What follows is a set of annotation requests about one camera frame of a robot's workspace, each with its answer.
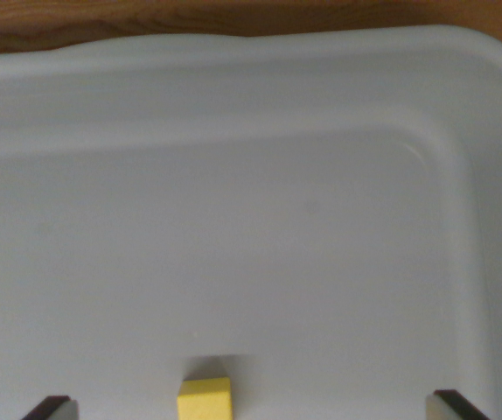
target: wooden table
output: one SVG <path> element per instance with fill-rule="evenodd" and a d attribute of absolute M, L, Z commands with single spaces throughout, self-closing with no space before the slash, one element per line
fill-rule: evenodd
<path fill-rule="evenodd" d="M 149 33 L 261 36 L 429 24 L 502 40 L 502 0 L 0 0 L 0 53 Z"/>

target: yellow block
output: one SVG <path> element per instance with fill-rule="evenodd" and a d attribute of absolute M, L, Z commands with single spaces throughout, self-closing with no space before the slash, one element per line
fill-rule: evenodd
<path fill-rule="evenodd" d="M 179 420 L 232 420 L 229 378 L 185 381 L 178 395 Z"/>

